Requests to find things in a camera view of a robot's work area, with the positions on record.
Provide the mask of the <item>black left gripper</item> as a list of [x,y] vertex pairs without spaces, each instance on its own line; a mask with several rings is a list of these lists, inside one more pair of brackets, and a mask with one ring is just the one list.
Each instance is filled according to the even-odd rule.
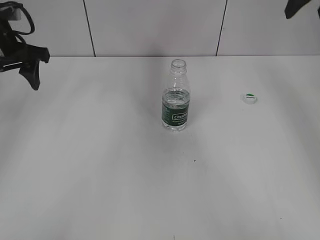
[[8,56],[0,57],[0,72],[20,69],[22,75],[35,91],[40,87],[40,62],[48,63],[50,53],[48,48],[19,43],[19,48]]

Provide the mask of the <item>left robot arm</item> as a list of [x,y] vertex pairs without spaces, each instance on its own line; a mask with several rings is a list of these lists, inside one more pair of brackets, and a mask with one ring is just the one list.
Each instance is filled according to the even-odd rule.
[[[19,21],[21,13],[28,20],[30,31],[22,32],[12,29],[10,21]],[[22,3],[6,1],[0,4],[0,71],[18,69],[31,88],[37,91],[40,87],[40,62],[48,63],[48,48],[26,43],[23,36],[35,32],[34,21]]]

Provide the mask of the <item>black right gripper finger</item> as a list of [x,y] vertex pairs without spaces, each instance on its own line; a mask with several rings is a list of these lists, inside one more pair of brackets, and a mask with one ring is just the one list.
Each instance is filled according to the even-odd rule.
[[284,9],[286,19],[291,19],[310,0],[288,0]]

